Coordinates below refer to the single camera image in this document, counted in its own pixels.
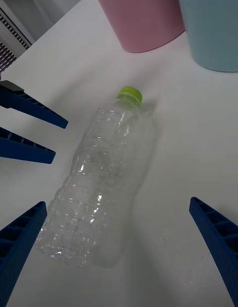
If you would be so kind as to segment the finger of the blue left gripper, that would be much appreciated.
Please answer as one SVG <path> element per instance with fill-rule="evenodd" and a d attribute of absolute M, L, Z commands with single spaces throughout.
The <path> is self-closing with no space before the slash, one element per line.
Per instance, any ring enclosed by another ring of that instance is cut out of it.
<path fill-rule="evenodd" d="M 0 128 L 0 157 L 51 164 L 56 152 Z"/>
<path fill-rule="evenodd" d="M 37 119 L 65 129 L 68 121 L 44 104 L 32 98 L 16 84 L 5 80 L 0 82 L 0 105 L 12 108 Z"/>

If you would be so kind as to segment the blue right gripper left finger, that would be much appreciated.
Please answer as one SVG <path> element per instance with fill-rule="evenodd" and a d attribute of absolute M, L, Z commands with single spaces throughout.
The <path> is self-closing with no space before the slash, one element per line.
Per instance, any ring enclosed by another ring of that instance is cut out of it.
<path fill-rule="evenodd" d="M 41 201 L 0 231 L 0 306 L 7 305 L 46 217 Z"/>

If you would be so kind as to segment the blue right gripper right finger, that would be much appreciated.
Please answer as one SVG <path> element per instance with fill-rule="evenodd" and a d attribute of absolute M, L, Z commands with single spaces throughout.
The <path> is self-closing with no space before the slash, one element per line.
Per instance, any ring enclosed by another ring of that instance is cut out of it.
<path fill-rule="evenodd" d="M 238 226 L 196 197 L 190 200 L 189 213 L 211 253 L 234 306 L 237 306 Z"/>

